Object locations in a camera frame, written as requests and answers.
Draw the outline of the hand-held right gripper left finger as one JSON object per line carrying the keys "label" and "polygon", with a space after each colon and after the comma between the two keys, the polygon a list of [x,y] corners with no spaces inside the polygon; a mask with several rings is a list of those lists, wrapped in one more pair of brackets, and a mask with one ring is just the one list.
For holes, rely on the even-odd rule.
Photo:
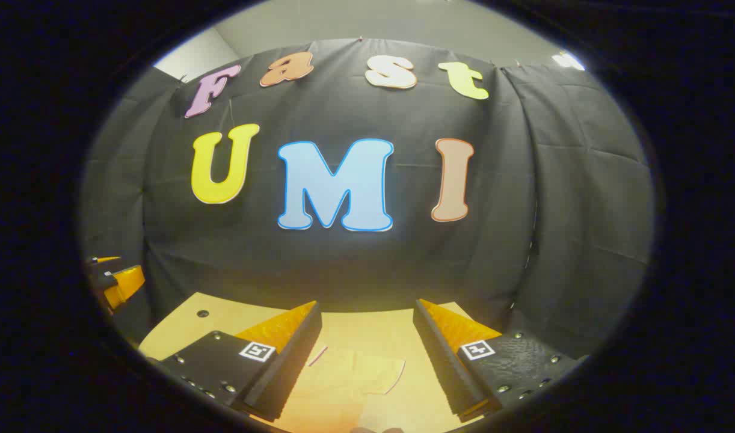
{"label": "hand-held right gripper left finger", "polygon": [[211,405],[273,422],[321,328],[316,301],[286,310],[188,299],[148,333],[145,355]]}

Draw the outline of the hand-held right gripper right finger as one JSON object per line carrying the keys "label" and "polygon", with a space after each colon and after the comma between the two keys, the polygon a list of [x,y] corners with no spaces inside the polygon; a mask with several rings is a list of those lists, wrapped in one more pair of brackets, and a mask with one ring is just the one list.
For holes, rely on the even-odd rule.
{"label": "hand-held right gripper right finger", "polygon": [[501,333],[427,299],[415,302],[413,323],[462,422],[541,395],[586,359],[563,353],[525,328]]}

